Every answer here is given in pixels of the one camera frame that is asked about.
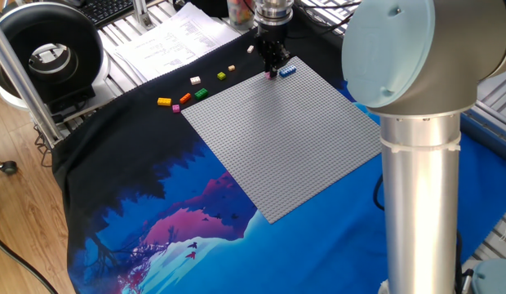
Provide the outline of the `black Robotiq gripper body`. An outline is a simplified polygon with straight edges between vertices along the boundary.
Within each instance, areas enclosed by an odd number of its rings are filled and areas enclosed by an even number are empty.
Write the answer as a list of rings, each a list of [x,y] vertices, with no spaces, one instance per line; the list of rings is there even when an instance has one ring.
[[[286,24],[267,25],[259,24],[257,34],[255,36],[255,46],[260,56],[263,58],[266,49],[275,51],[276,45],[284,45],[288,34]]]

